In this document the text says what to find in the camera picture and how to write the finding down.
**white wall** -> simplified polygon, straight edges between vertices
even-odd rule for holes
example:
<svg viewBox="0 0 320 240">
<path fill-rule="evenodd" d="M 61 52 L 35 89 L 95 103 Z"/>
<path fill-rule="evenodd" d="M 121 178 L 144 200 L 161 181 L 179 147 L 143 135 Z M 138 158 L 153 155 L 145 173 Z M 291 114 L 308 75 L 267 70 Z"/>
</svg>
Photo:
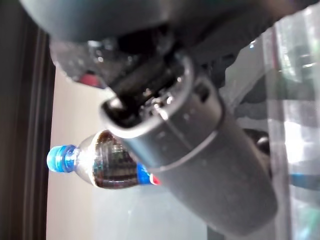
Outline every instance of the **white wall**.
<svg viewBox="0 0 320 240">
<path fill-rule="evenodd" d="M 51 146 L 78 145 L 101 129 L 99 96 L 95 88 L 66 81 L 57 70 Z M 92 186 L 75 173 L 49 173 L 47 240 L 92 239 L 92 194 Z"/>
</svg>

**pepsi bottle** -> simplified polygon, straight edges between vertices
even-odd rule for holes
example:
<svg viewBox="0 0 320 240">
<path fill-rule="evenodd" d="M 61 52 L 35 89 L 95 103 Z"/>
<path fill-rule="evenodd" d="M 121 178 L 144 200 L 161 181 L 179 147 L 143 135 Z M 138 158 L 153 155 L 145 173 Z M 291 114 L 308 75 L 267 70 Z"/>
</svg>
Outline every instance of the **pepsi bottle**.
<svg viewBox="0 0 320 240">
<path fill-rule="evenodd" d="M 85 139 L 79 147 L 53 147 L 47 155 L 53 172 L 76 172 L 86 182 L 105 189 L 124 189 L 136 185 L 158 185 L 158 180 L 136 163 L 109 131 Z"/>
</svg>

